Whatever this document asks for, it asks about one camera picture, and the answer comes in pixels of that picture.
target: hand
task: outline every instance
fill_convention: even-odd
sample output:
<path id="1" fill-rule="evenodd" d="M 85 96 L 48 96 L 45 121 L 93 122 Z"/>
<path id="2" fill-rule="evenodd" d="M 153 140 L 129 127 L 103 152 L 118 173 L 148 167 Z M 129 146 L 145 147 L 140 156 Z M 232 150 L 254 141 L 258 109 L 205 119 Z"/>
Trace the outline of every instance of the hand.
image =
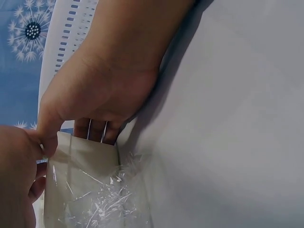
<path id="1" fill-rule="evenodd" d="M 166 49 L 194 0 L 99 1 L 88 36 L 42 97 L 37 131 L 52 156 L 57 131 L 114 144 L 151 92 Z"/>
<path id="2" fill-rule="evenodd" d="M 32 206 L 42 194 L 47 165 L 36 165 L 43 157 L 39 141 L 31 132 L 0 127 L 0 220 L 4 227 L 35 227 Z"/>
<path id="3" fill-rule="evenodd" d="M 152 90 L 158 68 L 112 66 L 80 48 L 53 78 L 42 97 L 37 131 L 45 153 L 52 156 L 57 131 L 76 120 L 74 136 L 114 144 L 121 125 L 142 106 Z"/>

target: blue bedsheet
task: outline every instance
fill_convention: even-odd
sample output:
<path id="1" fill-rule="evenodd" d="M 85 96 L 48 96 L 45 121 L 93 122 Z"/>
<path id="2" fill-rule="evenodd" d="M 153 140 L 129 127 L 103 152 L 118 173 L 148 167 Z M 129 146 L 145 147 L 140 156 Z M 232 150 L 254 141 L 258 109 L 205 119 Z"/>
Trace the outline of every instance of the blue bedsheet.
<path id="1" fill-rule="evenodd" d="M 35 128 L 48 25 L 55 0 L 0 0 L 0 124 Z"/>

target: dandelion print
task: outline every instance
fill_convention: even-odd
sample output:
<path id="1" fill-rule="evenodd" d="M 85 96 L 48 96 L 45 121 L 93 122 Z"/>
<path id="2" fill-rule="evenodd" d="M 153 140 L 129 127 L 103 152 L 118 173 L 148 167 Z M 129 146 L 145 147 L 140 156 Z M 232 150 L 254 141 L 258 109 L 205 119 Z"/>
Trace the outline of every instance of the dandelion print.
<path id="1" fill-rule="evenodd" d="M 18 127 L 18 128 L 22 128 L 22 129 L 26 129 L 26 127 L 28 126 L 27 125 L 27 123 L 25 123 L 24 121 L 22 121 L 22 122 L 19 122 L 18 121 L 18 123 L 16 124 L 16 125 L 14 125 L 15 127 Z"/>
<path id="2" fill-rule="evenodd" d="M 8 44 L 17 60 L 31 62 L 43 57 L 44 44 L 55 0 L 25 0 L 9 24 Z"/>
<path id="3" fill-rule="evenodd" d="M 36 129 L 37 129 L 37 123 L 36 123 L 36 122 L 31 123 L 31 124 L 30 124 L 30 129 L 31 129 L 31 130 L 36 130 Z"/>

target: plastic bag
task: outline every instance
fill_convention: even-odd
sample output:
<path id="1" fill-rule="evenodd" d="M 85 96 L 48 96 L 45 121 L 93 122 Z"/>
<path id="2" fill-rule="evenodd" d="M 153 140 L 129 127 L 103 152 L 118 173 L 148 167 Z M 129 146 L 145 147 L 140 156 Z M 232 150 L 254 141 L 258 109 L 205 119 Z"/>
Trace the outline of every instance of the plastic bag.
<path id="1" fill-rule="evenodd" d="M 119 166 L 113 153 L 114 147 L 60 133 L 48 166 L 45 228 L 151 227 L 137 164 L 130 157 Z"/>

